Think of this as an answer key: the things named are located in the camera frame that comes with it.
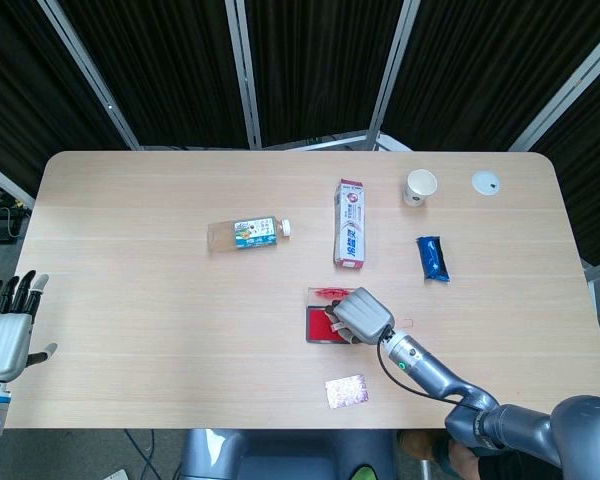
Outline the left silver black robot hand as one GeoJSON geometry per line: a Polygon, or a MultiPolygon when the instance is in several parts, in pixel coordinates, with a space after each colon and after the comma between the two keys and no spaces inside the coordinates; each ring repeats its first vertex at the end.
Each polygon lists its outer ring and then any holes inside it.
{"type": "Polygon", "coordinates": [[[8,384],[33,365],[47,361],[57,350],[51,343],[32,353],[30,343],[37,312],[49,276],[34,270],[23,277],[0,280],[0,384],[8,384]]]}

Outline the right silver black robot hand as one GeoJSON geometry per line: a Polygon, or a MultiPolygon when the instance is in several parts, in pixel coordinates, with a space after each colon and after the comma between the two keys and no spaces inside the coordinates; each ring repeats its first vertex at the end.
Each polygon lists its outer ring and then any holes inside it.
{"type": "Polygon", "coordinates": [[[395,327],[391,312],[368,290],[357,288],[325,307],[331,330],[350,344],[375,345],[395,327]]]}

